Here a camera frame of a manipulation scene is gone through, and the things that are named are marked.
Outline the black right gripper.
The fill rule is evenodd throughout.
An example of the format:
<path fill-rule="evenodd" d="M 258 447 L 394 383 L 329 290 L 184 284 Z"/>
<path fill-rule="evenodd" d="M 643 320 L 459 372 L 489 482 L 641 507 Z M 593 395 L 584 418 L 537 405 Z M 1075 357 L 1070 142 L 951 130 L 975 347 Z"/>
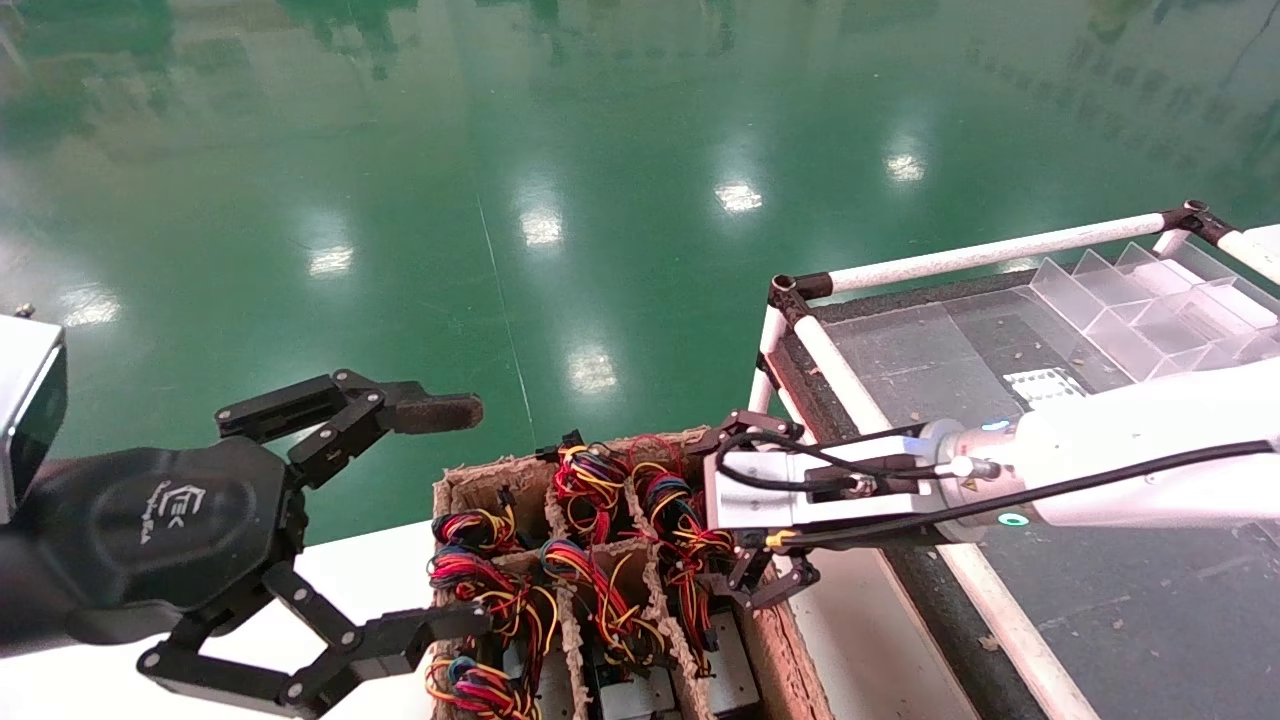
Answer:
<path fill-rule="evenodd" d="M 708 428 L 700 438 L 700 455 L 717 452 L 730 439 L 748 432 L 769 432 L 792 441 L 800 441 L 805 425 L 754 413 L 735 409 L 717 427 Z M 820 579 L 820 571 L 810 562 L 809 550 L 801 550 L 795 529 L 741 529 L 739 548 L 735 550 L 735 564 L 726 578 L 724 594 L 751 611 L 763 611 L 788 602 L 796 594 L 814 585 Z M 790 569 L 782 571 L 772 582 L 764 575 L 773 566 L 774 556 L 790 561 Z"/>

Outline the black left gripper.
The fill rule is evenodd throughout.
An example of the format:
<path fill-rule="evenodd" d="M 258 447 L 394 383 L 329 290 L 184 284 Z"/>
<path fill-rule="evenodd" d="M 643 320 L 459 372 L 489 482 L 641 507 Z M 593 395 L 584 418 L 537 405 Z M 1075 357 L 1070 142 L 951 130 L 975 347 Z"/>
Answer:
<path fill-rule="evenodd" d="M 188 698 L 321 719 L 364 683 L 413 673 L 431 644 L 485 635 L 493 623 L 480 603 L 453 603 L 353 624 L 284 562 L 303 528 L 291 477 L 317 489 L 388 433 L 467 430 L 483 414 L 475 393 L 338 370 L 218 410 L 219 436 L 236 438 L 205 448 L 56 462 L 20 502 L 20 592 L 64 623 L 188 612 L 138 659 L 142 676 Z M 289 470 L 260 446 L 298 432 Z M 210 637 L 269 600 L 324 643 L 310 664 L 283 673 L 202 655 Z"/>

